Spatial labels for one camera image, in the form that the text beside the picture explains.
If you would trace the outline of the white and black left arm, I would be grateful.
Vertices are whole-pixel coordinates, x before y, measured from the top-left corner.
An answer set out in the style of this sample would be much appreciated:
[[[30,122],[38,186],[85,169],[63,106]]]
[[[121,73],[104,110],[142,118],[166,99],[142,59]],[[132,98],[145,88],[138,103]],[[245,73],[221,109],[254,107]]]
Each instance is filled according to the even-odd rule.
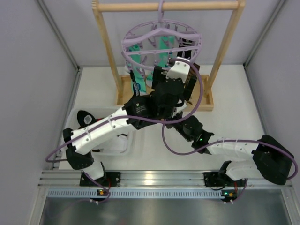
[[[74,170],[82,170],[86,176],[101,184],[106,179],[102,162],[95,161],[91,151],[100,144],[120,134],[171,119],[177,111],[185,108],[184,83],[190,66],[184,62],[175,64],[153,82],[148,95],[133,96],[113,114],[77,130],[66,128],[63,138],[67,145],[66,158]]]

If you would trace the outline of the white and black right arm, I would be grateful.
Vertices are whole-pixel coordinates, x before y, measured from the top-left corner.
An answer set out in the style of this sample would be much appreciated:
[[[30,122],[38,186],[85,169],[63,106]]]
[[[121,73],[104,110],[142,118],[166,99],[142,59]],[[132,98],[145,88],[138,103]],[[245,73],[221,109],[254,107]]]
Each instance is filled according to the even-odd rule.
[[[174,128],[199,154],[229,157],[218,171],[223,182],[262,177],[273,184],[285,185],[288,180],[294,155],[272,136],[263,135],[257,141],[218,137],[204,130],[195,116],[167,124],[166,128]]]

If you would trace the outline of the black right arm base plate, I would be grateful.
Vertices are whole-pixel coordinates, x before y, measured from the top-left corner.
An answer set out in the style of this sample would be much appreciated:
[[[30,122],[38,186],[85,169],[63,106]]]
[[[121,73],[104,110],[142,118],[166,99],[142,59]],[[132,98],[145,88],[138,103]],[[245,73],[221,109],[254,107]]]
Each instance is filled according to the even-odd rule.
[[[226,187],[244,187],[246,180],[233,180],[226,174],[220,174],[219,172],[204,172],[204,184],[210,188],[226,188]]]

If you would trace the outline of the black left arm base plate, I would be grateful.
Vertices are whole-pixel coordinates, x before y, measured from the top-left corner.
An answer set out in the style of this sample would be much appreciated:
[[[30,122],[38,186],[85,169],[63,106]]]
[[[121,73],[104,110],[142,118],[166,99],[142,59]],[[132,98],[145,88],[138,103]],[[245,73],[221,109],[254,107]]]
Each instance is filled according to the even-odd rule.
[[[104,186],[104,187],[117,187],[121,181],[120,172],[106,172],[105,176],[99,179],[95,179],[95,182]],[[80,177],[79,186],[81,187],[96,187],[95,184],[87,175],[82,172]]]

